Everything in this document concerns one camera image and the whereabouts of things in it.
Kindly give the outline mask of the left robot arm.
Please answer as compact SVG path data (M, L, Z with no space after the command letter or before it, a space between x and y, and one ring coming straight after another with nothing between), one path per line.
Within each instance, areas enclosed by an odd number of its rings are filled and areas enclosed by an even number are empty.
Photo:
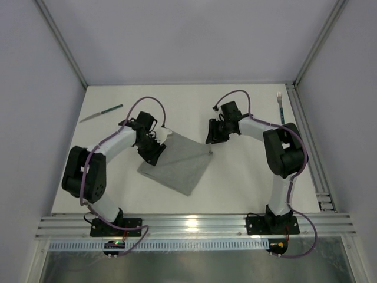
M62 176L62 189L79 199L97 219L113 229L120 229L123 211L106 194L107 165L124 150L134 147L149 165L156 166L167 148L165 141L172 131L146 112L137 118L119 122L116 131L89 147L71 148Z

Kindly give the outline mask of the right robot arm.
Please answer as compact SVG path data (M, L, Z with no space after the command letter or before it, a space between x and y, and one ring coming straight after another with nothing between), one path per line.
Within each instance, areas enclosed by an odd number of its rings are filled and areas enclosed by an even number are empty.
M242 114L234 101L221 107L217 118L209 120L207 144L225 143L231 134L249 136L263 142L267 165L273 173L273 187L264 215L249 213L246 217L248 235L283 235L299 233L290 204L296 178L308 161L297 127L293 123L278 125Z

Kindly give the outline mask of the grey cloth napkin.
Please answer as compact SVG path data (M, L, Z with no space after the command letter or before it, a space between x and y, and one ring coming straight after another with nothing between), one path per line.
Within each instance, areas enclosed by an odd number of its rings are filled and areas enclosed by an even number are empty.
M190 196L209 166L213 152L208 144L201 144L176 132L164 142L166 149L155 166L143 162L138 173L171 190Z

